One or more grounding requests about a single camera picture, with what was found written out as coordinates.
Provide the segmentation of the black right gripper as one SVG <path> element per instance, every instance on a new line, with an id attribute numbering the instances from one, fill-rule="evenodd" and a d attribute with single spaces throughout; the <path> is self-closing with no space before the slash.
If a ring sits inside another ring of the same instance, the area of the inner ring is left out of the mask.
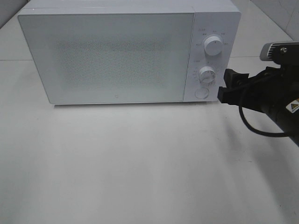
<path id="1" fill-rule="evenodd" d="M 283 65 L 279 69 L 267 67 L 253 77 L 243 91 L 239 86 L 247 83 L 249 73 L 226 69 L 226 87 L 219 87 L 217 98 L 222 104 L 239 105 L 239 113 L 245 126 L 256 131 L 245 118 L 243 108 L 249 109 L 249 101 L 257 110 L 266 114 L 283 131 L 299 129 L 299 67 Z"/>

